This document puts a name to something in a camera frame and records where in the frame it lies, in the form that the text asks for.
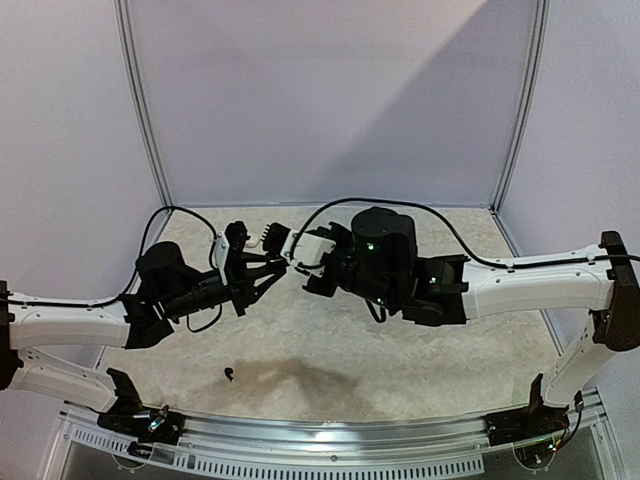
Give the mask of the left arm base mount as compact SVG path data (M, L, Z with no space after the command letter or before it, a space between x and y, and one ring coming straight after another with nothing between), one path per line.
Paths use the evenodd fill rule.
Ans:
M115 385L115 403L100 413L97 425L114 433L135 437L127 447L131 456L148 460L156 443L176 446L183 434L186 416L168 405L161 408L145 406L129 376L108 368L106 374Z

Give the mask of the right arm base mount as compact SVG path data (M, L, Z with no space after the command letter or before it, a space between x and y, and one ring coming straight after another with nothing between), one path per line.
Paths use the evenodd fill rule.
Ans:
M569 407L552 407L543 398L545 378L546 375L540 373L533 380L530 385L529 401L524 407L496 411L482 417L491 446L551 435L562 428L562 436L550 447L551 450L556 451L575 436L581 426L584 409L582 392L578 391L574 396L578 417L574 429L570 430Z

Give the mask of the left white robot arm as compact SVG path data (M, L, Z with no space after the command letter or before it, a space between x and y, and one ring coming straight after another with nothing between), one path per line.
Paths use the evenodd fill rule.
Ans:
M174 331L182 317L231 303L245 314L286 272L281 250L289 230L267 227L263 251L249 253L243 222L229 224L214 241L214 261L201 272L186 264L171 241L152 245L136 261L134 294L82 304L37 300L1 292L1 386L57 397L111 419L128 434L148 426L148 412L126 373L104 373L37 352L39 346L102 345L147 349Z

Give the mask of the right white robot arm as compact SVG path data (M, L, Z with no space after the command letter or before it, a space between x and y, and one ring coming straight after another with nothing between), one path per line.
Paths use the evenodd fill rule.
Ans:
M615 231L594 245L537 257L489 260L464 245L463 254L422 257L414 219L377 201L348 227L292 234L285 255L308 273L306 290L326 297L337 289L364 299L381 318L400 313L425 326L461 325L491 315L585 309L582 332L531 387L517 427L537 436L614 355L639 346L638 257Z

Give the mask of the white earbud charging case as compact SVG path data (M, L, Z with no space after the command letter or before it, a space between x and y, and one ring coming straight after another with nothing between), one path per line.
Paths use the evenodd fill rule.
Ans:
M250 237L245 246L250 249L257 248L260 245L261 240L258 237Z

